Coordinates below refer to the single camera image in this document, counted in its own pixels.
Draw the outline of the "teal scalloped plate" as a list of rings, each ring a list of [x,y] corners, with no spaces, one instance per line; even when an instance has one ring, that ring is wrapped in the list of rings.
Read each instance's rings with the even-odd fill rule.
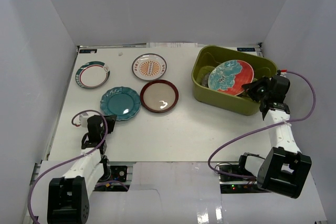
[[[139,94],[129,87],[114,87],[106,91],[100,101],[100,109],[106,116],[115,115],[117,121],[127,121],[141,108]]]

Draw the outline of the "red teal flower plate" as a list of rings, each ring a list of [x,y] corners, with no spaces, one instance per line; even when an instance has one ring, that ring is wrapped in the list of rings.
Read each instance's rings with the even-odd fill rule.
[[[244,92],[242,85],[254,79],[252,66],[242,60],[229,60],[221,63],[210,73],[208,87],[229,95],[240,95]]]

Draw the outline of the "grey reindeer snowflake plate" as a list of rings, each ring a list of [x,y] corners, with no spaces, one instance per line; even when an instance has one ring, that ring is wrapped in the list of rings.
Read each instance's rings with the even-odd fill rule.
[[[201,80],[201,85],[203,87],[207,87],[208,88],[208,79],[209,79],[209,76],[210,76],[210,72],[208,72]]]

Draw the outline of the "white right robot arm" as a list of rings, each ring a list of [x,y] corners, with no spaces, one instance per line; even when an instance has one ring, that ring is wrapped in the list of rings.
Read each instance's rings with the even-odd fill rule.
[[[237,175],[245,182],[256,177],[259,189],[296,199],[312,161],[302,154],[292,134],[290,109],[284,103],[289,87],[290,81],[283,76],[263,77],[242,86],[252,100],[260,103],[262,118],[270,127],[271,150],[265,158],[251,153],[241,155]]]

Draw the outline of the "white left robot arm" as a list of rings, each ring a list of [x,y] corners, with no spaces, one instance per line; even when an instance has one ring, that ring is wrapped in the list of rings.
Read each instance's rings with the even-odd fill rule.
[[[105,134],[113,132],[117,116],[81,116],[88,132],[81,140],[81,155],[60,178],[53,178],[48,188],[48,223],[86,223],[89,197],[98,182],[111,176]]]

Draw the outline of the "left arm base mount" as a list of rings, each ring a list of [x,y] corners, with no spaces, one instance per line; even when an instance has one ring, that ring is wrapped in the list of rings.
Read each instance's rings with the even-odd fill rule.
[[[94,189],[100,192],[126,192],[128,191],[132,180],[132,166],[111,166],[111,176],[109,184],[103,184]]]

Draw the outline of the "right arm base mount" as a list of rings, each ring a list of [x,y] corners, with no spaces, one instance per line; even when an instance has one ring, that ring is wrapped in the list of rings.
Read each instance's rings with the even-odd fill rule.
[[[237,162],[222,162],[218,163],[215,168],[221,172],[231,174],[251,176],[249,172],[243,172]],[[267,193],[267,191],[259,189],[257,182],[254,180],[244,179],[240,177],[232,177],[224,174],[219,174],[219,185],[221,194],[254,194]]]

